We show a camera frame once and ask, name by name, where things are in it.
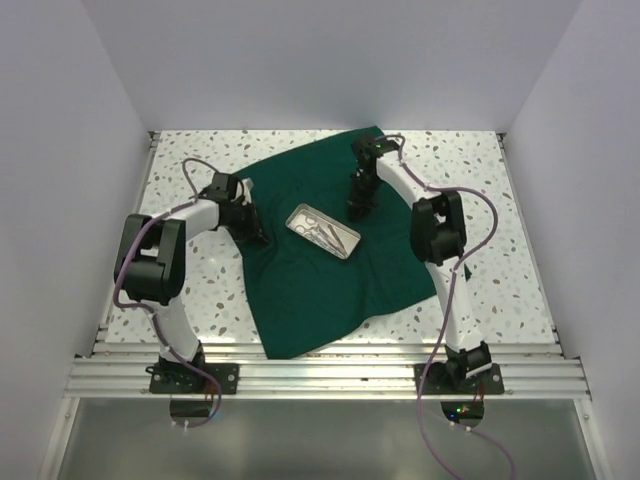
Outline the metal instrument tray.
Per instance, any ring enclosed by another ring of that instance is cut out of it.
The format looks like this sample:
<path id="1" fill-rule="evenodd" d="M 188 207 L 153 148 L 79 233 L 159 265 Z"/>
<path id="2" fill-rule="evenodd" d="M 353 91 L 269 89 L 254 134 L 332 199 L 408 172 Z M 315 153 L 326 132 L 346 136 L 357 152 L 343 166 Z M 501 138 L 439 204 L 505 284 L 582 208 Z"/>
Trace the metal instrument tray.
<path id="1" fill-rule="evenodd" d="M 347 260 L 361 242 L 360 233 L 304 203 L 294 208 L 285 225 L 340 260 Z"/>

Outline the silver hemostat forceps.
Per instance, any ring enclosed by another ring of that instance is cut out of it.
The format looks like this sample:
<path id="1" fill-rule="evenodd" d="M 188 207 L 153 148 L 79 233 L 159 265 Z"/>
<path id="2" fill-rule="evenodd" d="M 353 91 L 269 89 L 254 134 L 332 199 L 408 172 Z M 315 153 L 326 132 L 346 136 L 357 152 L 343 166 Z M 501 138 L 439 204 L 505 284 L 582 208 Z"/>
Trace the silver hemostat forceps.
<path id="1" fill-rule="evenodd" d="M 315 217 L 304 215 L 299 221 L 299 224 L 294 227 L 294 230 L 301 234 L 308 240 L 314 241 L 320 246 L 327 247 L 328 249 L 341 255 L 339 251 L 335 250 L 330 244 L 328 244 L 325 238 L 319 233 L 317 227 L 320 226 Z"/>

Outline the green surgical drape cloth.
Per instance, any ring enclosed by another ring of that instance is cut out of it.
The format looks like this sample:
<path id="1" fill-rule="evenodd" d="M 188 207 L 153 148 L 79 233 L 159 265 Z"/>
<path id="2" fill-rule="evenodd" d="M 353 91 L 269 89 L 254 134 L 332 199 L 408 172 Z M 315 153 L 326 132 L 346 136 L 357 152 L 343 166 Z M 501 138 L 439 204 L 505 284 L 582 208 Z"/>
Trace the green surgical drape cloth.
<path id="1" fill-rule="evenodd" d="M 238 171 L 253 182 L 251 196 L 267 242 L 244 242 L 245 292 L 260 342 L 270 359 L 301 356 L 357 330 L 371 317 L 395 314 L 436 295 L 409 242 L 411 213 L 387 184 L 363 221 L 349 223 L 347 198 L 357 168 L 352 143 L 368 127 L 317 140 Z M 361 239 L 345 260 L 290 230 L 301 204 L 342 224 Z"/>

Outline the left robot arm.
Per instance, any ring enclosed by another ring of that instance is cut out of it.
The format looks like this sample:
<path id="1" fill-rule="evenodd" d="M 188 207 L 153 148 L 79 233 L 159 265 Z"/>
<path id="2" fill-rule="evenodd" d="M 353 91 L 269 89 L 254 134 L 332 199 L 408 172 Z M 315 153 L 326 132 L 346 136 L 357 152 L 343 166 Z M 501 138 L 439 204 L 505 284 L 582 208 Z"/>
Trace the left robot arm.
<path id="1" fill-rule="evenodd" d="M 189 324 L 181 294 L 188 243 L 219 229 L 237 244 L 265 245 L 269 238 L 252 198 L 253 182 L 215 173 L 187 202 L 156 215 L 131 214 L 123 227 L 114 267 L 113 303 L 148 313 L 160 357 L 176 363 L 172 379 L 185 392 L 201 390 L 207 367 L 196 360 L 201 342 Z"/>

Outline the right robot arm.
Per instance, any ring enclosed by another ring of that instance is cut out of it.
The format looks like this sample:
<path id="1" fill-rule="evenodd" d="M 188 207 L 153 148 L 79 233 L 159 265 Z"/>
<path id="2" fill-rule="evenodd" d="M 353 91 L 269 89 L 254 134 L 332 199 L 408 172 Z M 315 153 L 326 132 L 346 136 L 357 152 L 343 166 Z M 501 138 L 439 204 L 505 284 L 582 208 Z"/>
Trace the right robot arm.
<path id="1" fill-rule="evenodd" d="M 457 392 L 468 392 L 492 367 L 489 347 L 475 322 L 466 286 L 465 262 L 484 247 L 466 249 L 467 230 L 462 193 L 486 196 L 468 187 L 438 187 L 411 170 L 403 159 L 404 137 L 363 134 L 351 144 L 357 160 L 347 201 L 347 218 L 363 220 L 376 206 L 382 183 L 390 186 L 411 210 L 409 243 L 434 283 L 443 312 L 441 327 L 446 360 L 426 366 L 425 378 Z"/>

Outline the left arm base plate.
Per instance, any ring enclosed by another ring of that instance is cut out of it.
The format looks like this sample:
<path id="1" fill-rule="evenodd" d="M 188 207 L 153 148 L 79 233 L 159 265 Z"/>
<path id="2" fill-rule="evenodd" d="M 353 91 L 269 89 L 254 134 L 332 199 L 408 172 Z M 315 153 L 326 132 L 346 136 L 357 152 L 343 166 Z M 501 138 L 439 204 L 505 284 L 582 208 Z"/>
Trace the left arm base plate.
<path id="1" fill-rule="evenodd" d="M 235 395 L 240 379 L 240 366 L 234 363 L 207 363 L 203 370 L 219 384 L 215 392 Z M 152 394 L 203 394 L 206 379 L 182 365 L 173 364 L 163 368 L 159 363 L 147 366 L 145 372 L 151 376 L 149 392 Z"/>

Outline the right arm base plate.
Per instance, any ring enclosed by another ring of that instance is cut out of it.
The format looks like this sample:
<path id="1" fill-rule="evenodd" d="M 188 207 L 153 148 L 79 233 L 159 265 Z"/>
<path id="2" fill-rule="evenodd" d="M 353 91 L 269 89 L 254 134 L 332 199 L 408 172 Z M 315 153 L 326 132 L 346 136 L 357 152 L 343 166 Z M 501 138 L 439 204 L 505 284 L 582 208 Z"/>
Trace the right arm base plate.
<path id="1" fill-rule="evenodd" d="M 474 396 L 502 395 L 505 393 L 504 382 L 500 366 L 493 363 L 485 370 L 471 378 L 455 382 L 446 371 L 445 365 L 435 362 L 429 366 L 428 373 L 422 386 L 423 395 L 463 395 Z"/>

